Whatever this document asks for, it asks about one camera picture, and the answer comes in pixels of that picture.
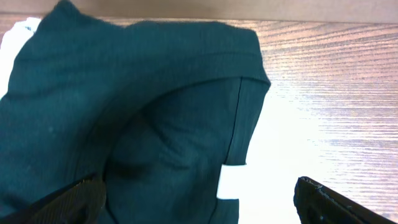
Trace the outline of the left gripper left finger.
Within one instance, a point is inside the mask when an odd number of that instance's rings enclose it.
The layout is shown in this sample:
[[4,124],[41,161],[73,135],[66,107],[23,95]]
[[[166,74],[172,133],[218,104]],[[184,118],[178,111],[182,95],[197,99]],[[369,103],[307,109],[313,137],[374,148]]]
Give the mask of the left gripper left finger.
[[1,218],[1,224],[94,224],[105,203],[105,183],[91,174]]

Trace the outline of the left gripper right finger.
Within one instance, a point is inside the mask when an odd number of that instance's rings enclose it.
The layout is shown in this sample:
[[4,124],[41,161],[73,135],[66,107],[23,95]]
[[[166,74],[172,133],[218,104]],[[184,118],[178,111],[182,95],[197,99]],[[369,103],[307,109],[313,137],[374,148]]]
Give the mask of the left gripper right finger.
[[306,176],[295,185],[294,205],[302,224],[396,224]]

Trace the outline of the black t-shirt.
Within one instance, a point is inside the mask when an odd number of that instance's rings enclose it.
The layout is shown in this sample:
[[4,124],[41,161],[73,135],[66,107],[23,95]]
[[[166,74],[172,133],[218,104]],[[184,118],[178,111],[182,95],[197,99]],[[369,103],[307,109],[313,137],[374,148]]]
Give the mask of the black t-shirt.
[[236,224],[220,170],[245,164],[269,87],[253,30],[121,27],[60,1],[1,100],[1,215],[97,173],[100,223]]

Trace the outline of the folded beige pants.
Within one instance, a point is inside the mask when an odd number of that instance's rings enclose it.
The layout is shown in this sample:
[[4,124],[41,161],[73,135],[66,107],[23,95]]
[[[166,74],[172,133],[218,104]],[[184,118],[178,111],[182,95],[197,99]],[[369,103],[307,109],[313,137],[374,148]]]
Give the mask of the folded beige pants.
[[1,98],[8,91],[9,79],[17,54],[35,34],[40,22],[39,18],[28,17],[24,21],[16,22],[3,35],[1,42]]

